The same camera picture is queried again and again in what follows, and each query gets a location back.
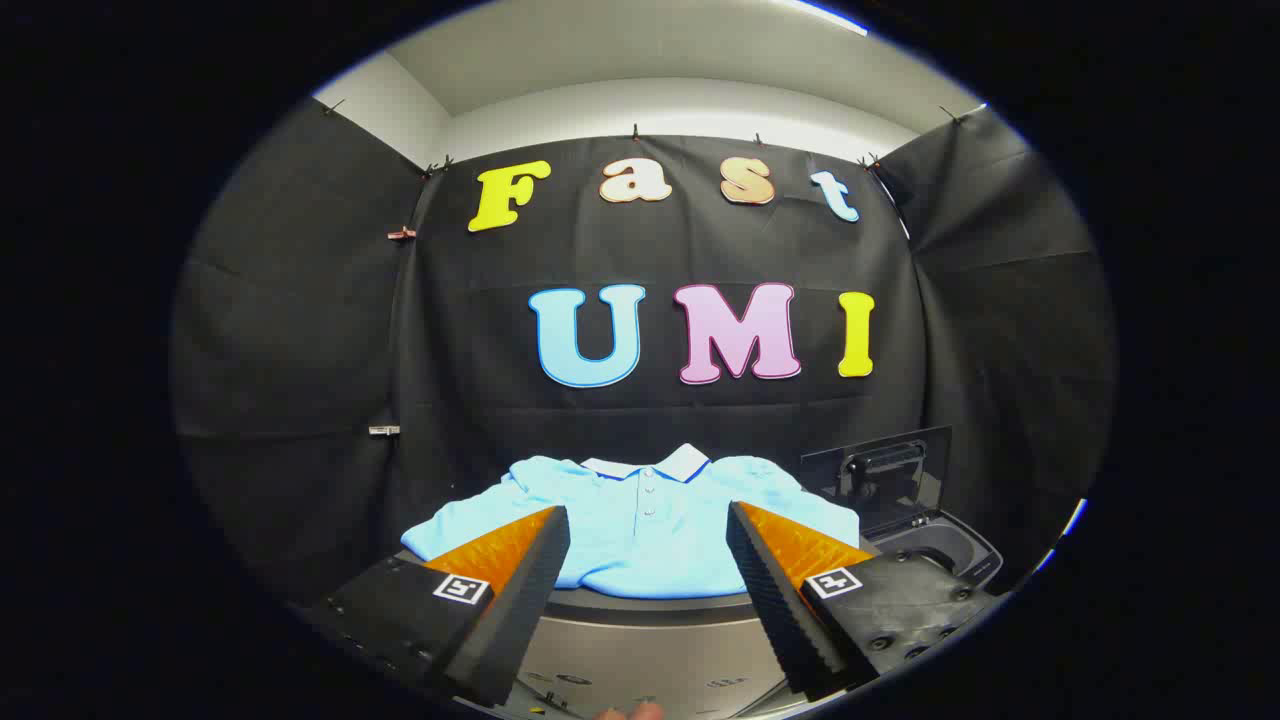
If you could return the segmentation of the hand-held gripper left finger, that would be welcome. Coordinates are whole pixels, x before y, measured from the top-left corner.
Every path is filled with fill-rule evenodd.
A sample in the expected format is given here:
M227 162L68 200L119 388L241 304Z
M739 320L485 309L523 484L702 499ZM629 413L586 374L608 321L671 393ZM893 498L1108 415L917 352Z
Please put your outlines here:
M431 561L390 556L300 616L352 659L429 700L503 705L570 550L561 506Z

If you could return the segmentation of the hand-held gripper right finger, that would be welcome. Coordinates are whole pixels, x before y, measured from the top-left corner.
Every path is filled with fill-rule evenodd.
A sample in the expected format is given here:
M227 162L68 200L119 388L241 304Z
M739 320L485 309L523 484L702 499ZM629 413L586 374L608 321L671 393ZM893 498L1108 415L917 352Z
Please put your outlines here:
M869 553L742 501L728 506L727 546L790 689L809 701L902 673L1000 605L920 550Z

